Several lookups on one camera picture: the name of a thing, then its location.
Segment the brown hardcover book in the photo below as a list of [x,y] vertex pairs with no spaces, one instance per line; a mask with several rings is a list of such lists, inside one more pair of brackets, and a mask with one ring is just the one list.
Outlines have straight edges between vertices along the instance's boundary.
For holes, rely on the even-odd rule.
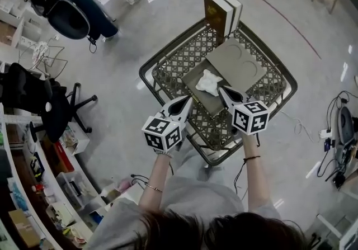
[[228,4],[230,4],[234,9],[233,19],[232,19],[232,24],[231,24],[231,29],[230,29],[230,31],[233,32],[237,29],[237,27],[239,25],[243,5],[241,4],[241,2],[239,0],[225,0],[225,1]]
[[205,20],[222,44],[230,34],[234,8],[226,0],[204,0]]

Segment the white wall shelving unit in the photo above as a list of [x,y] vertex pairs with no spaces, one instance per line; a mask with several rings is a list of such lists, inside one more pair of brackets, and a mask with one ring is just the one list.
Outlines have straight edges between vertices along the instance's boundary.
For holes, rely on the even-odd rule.
[[89,241],[92,225],[84,219],[84,204],[75,199],[96,196],[75,157],[44,133],[33,140],[30,124],[40,118],[0,103],[3,147],[12,171],[13,194],[40,234],[55,250],[80,250]]

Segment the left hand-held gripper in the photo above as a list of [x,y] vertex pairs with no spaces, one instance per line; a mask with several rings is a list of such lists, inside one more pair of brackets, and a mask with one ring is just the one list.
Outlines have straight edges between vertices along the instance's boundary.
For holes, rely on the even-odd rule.
[[192,110],[192,97],[177,97],[161,110],[165,117],[150,116],[142,127],[147,145],[154,150],[171,152],[182,147],[185,121]]

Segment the person's left forearm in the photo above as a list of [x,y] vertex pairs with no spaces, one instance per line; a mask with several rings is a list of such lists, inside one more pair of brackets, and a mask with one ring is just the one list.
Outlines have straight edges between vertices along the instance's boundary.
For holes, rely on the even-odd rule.
[[149,181],[139,200],[139,206],[146,211],[158,211],[161,205],[164,185],[171,157],[166,154],[157,155]]

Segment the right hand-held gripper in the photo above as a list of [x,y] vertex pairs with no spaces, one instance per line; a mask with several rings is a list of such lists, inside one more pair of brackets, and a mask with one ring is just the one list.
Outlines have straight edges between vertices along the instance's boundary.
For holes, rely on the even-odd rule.
[[257,134],[267,129],[269,109],[261,101],[249,101],[249,96],[232,87],[218,88],[223,106],[230,112],[232,134]]

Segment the brown lattice metal table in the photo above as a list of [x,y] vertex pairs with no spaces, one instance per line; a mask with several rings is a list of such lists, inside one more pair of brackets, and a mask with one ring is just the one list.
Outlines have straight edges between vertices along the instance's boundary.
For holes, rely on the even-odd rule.
[[[231,36],[256,59],[266,74],[247,94],[263,101],[274,117],[288,103],[298,84],[274,52],[243,22]],[[139,77],[157,101],[164,105],[171,99],[191,95],[194,100],[186,137],[204,161],[217,166],[241,146],[232,137],[229,112],[218,103],[215,112],[200,102],[199,97],[184,83],[187,75],[203,65],[205,55],[217,47],[216,32],[205,20],[200,20],[156,53],[139,69]]]

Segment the person's right forearm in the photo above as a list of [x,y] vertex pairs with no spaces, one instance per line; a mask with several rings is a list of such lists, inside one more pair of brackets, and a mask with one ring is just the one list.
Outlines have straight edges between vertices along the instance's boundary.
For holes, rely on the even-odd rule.
[[252,135],[243,134],[242,143],[244,162],[247,168],[248,208],[249,210],[256,210],[270,202],[269,184],[264,173],[256,138]]

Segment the black office chair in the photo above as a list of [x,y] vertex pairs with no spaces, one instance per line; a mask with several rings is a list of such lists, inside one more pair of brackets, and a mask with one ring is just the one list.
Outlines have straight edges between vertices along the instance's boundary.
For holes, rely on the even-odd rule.
[[84,126],[77,110],[92,101],[97,101],[98,97],[93,95],[76,103],[76,93],[80,86],[81,84],[76,82],[72,92],[67,93],[67,88],[55,79],[36,78],[20,64],[13,63],[7,72],[0,73],[0,103],[5,107],[39,115],[41,125],[34,126],[34,123],[30,122],[33,141],[37,141],[36,133],[45,131],[49,140],[55,143],[72,120],[75,120],[85,133],[92,132],[91,127]]

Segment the person's grey shirt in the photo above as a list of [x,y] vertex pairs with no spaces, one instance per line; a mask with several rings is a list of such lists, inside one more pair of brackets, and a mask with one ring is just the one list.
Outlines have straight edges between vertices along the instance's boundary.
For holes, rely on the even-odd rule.
[[300,243],[271,201],[245,209],[238,195],[212,176],[190,152],[166,177],[158,211],[115,202],[86,250],[289,250]]

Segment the grey gift box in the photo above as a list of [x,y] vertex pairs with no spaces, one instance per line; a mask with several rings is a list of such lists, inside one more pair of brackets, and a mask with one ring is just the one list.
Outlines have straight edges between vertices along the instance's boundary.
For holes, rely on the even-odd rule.
[[218,96],[196,89],[204,70],[222,78],[218,86],[231,86],[238,92],[247,92],[266,74],[266,71],[245,47],[235,38],[230,38],[207,54],[204,60],[182,77],[183,83],[193,97],[203,105],[210,116],[223,109]]

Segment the white cloth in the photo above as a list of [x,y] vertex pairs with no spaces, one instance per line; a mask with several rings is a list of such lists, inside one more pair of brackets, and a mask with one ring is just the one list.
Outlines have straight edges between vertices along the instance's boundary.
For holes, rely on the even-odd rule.
[[215,75],[208,69],[204,69],[203,76],[199,79],[195,88],[199,91],[205,91],[214,97],[218,97],[218,83],[222,80],[222,77]]

